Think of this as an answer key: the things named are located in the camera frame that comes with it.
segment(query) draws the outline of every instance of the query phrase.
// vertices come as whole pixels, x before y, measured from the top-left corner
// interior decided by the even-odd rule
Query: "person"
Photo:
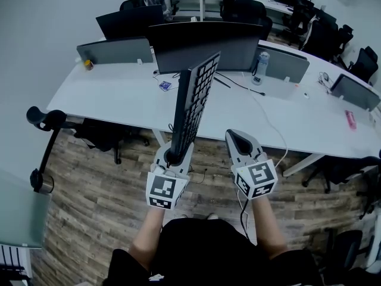
[[[104,286],[323,285],[311,253],[288,249],[268,198],[252,209],[258,245],[221,219],[174,219],[162,229],[165,210],[151,207],[129,252],[114,250]]]

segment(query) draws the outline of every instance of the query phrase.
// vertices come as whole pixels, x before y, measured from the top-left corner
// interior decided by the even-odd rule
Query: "white wall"
[[[1,179],[12,174],[29,185],[51,133],[28,124],[27,109],[45,109],[74,66],[76,46],[102,36],[95,17],[123,1],[0,0]]]
[[[381,0],[313,0],[316,7],[326,5],[326,12],[337,18],[342,27],[347,24],[354,29],[354,37],[347,46],[343,60],[349,65],[356,62],[360,48],[370,46],[381,59]],[[381,91],[381,75],[376,73],[370,81]]]

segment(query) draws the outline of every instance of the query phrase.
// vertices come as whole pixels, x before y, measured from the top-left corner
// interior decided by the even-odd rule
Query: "pink object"
[[[355,116],[353,115],[353,112],[345,110],[345,115],[346,115],[346,119],[348,120],[349,127],[352,130],[356,130],[357,125],[356,125],[356,120],[355,120]]]

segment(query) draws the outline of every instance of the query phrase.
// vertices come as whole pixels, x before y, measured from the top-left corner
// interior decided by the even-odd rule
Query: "wooden floor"
[[[144,147],[137,141],[124,144],[122,164],[117,166],[111,152],[90,150],[69,131],[61,131],[47,168],[55,180],[55,189],[46,222],[45,245],[32,251],[35,285],[76,285],[84,281],[101,285],[112,250],[129,247],[148,209],[146,177],[158,149],[150,130],[143,130],[142,134],[150,140],[150,146]],[[274,161],[283,155],[280,150],[266,151]],[[325,194],[321,178],[312,181],[307,189],[301,186],[312,167],[282,178],[281,171],[304,156],[289,152],[278,170],[280,181],[276,192],[269,197],[290,248],[324,251],[327,227],[363,230],[363,246],[367,245],[374,215],[358,220],[363,203],[356,197],[356,191],[363,186],[360,179]],[[167,211],[165,221],[181,214],[203,218],[214,212],[242,232],[241,209],[236,187],[230,180],[231,163],[225,143],[196,139],[191,164],[192,181],[201,182],[207,169],[205,180],[188,185],[176,210]],[[254,237],[252,213],[249,233]]]

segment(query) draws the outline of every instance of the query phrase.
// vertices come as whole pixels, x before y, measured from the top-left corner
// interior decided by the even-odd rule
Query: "water bottle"
[[[270,60],[270,54],[267,52],[262,52],[258,57],[257,69],[254,71],[252,77],[253,84],[259,86],[263,83],[266,76],[266,70],[268,66],[268,61]]]

